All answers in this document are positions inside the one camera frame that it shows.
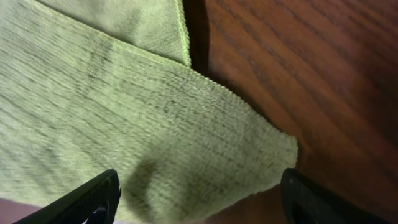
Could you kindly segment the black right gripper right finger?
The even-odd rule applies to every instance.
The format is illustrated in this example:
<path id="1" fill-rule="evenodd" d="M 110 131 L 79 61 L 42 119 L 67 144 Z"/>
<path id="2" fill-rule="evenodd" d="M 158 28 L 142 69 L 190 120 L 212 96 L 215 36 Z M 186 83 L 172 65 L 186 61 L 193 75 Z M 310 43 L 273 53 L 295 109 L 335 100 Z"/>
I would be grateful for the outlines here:
<path id="1" fill-rule="evenodd" d="M 288 224 L 388 224 L 293 168 L 283 172 L 280 187 Z"/>

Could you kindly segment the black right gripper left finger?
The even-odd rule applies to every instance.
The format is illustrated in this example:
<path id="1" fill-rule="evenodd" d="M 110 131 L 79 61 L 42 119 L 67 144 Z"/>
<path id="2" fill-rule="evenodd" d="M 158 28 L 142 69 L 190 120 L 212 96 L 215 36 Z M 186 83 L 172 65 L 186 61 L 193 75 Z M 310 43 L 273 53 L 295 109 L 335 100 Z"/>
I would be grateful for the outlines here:
<path id="1" fill-rule="evenodd" d="M 120 198 L 118 173 L 108 169 L 14 224 L 113 224 Z"/>

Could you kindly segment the light green microfiber cloth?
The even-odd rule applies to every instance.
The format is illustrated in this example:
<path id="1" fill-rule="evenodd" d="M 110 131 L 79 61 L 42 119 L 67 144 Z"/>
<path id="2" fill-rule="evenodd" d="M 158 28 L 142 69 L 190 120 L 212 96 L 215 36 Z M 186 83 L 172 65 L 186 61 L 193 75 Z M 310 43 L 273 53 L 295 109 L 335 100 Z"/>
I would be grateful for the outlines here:
<path id="1" fill-rule="evenodd" d="M 1 2 L 1 197 L 45 206 L 106 169 L 117 219 L 208 217 L 277 185 L 297 140 L 191 68 L 181 1 Z"/>

